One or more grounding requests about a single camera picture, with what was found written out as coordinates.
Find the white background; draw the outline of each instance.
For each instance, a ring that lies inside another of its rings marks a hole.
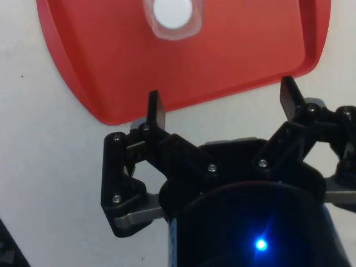
[[[320,63],[297,79],[332,110],[356,105],[355,14],[355,0],[333,0]],[[170,112],[166,128],[200,145],[269,138],[284,120],[275,84]],[[103,138],[129,127],[99,123],[75,99],[47,51],[34,0],[0,0],[0,217],[31,266],[166,266],[164,221],[118,239],[100,208]],[[308,157],[324,175],[336,161],[324,145]],[[151,192],[164,181],[147,165],[136,177]],[[330,211],[356,266],[356,215]]]

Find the blue led light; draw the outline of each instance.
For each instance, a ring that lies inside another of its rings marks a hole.
[[[263,239],[257,240],[257,242],[256,242],[256,248],[257,248],[258,250],[263,251],[263,250],[266,250],[267,247],[268,247],[268,244],[267,244],[267,242],[266,242],[265,240],[263,240]]]

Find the red tray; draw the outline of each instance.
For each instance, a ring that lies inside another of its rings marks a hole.
[[[142,0],[37,0],[52,58],[103,123],[141,117],[160,90],[167,110],[303,75],[318,63],[330,0],[205,0],[201,32],[154,36]]]

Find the black cylindrical housing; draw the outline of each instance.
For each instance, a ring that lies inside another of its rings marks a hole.
[[[350,265],[323,204],[296,187],[241,182],[170,221],[170,267],[213,266]]]

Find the white cap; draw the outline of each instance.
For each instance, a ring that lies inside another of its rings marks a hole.
[[[178,29],[188,23],[193,13],[191,0],[154,0],[154,15],[168,29]]]

